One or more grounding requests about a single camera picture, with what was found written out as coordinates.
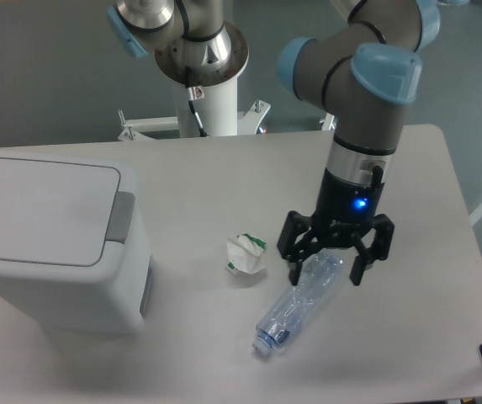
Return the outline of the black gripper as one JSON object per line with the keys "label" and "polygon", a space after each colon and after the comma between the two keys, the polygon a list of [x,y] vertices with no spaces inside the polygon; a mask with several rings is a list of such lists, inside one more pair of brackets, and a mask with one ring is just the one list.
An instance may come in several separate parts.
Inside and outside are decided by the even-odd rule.
{"label": "black gripper", "polygon": [[[291,210],[278,238],[278,251],[289,266],[289,281],[297,285],[304,262],[326,248],[355,247],[358,255],[349,279],[359,286],[367,269],[375,261],[389,256],[395,224],[385,214],[377,214],[384,189],[384,170],[374,167],[369,184],[350,183],[325,171],[313,215],[304,216]],[[369,247],[362,238],[375,230]]]}

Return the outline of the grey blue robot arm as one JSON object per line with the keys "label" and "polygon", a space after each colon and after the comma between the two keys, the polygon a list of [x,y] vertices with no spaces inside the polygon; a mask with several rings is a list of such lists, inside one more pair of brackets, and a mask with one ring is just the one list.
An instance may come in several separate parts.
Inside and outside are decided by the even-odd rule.
{"label": "grey blue robot arm", "polygon": [[[297,284],[305,261],[324,248],[356,249],[351,281],[385,260],[393,222],[377,211],[422,64],[421,48],[440,27],[433,1],[339,1],[347,27],[326,40],[298,38],[277,65],[282,86],[334,116],[337,126],[315,211],[291,211],[278,250]],[[220,1],[117,1],[111,27],[134,57],[153,54],[181,94],[184,137],[233,136],[236,98],[207,107],[210,89],[233,81],[247,63],[243,35],[224,18]]]}

